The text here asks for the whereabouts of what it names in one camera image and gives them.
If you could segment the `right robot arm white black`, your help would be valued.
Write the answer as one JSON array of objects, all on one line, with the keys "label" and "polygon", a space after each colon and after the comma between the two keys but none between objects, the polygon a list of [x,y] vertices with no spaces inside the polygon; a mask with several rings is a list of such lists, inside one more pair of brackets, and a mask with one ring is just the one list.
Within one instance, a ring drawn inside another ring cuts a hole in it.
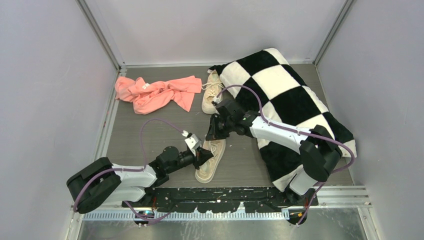
[{"label": "right robot arm white black", "polygon": [[312,129],[298,128],[285,123],[271,124],[255,111],[243,110],[237,102],[214,101],[217,113],[210,118],[207,141],[223,140],[235,132],[240,136],[268,140],[296,152],[303,169],[289,181],[285,198],[299,205],[306,192],[318,182],[326,182],[342,158],[342,152],[327,129],[316,125]]}]

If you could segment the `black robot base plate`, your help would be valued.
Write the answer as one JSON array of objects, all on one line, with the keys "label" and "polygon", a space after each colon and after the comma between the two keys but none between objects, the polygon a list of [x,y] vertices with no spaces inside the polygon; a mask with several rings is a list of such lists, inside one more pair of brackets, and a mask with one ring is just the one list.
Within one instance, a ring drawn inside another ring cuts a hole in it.
[{"label": "black robot base plate", "polygon": [[234,213],[244,208],[246,213],[277,213],[284,208],[305,209],[308,204],[317,206],[313,199],[315,189],[305,195],[283,193],[276,187],[155,187],[144,197],[129,202],[133,208],[148,208],[168,213]]}]

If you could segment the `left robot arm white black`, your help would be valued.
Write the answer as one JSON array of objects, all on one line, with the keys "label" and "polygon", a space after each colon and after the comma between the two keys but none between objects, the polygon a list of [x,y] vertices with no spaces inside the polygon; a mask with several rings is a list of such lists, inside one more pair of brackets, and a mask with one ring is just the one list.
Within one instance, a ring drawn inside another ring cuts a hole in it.
[{"label": "left robot arm white black", "polygon": [[198,169],[213,156],[202,147],[179,151],[168,146],[145,168],[118,165],[101,157],[72,175],[66,186],[74,200],[74,211],[80,214],[113,202],[136,202],[148,207],[154,199],[150,190],[167,182],[171,173],[189,165]]}]

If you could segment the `beige sneaker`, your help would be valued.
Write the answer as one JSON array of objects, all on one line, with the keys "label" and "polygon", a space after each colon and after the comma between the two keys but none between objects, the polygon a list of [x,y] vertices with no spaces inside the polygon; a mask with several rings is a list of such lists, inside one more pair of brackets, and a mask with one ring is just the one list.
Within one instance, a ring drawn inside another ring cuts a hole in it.
[{"label": "beige sneaker", "polygon": [[217,112],[213,105],[213,101],[214,99],[217,99],[219,101],[222,100],[223,95],[221,94],[220,96],[218,96],[218,94],[223,90],[225,86],[220,80],[216,70],[209,70],[208,73],[209,76],[207,78],[207,82],[201,87],[202,90],[204,90],[201,108],[205,114],[212,115]]},{"label": "beige sneaker", "polygon": [[205,141],[202,147],[209,150],[213,154],[213,157],[201,165],[200,168],[195,171],[194,176],[198,182],[207,184],[212,181],[218,164],[223,157],[226,149],[226,140]]}]

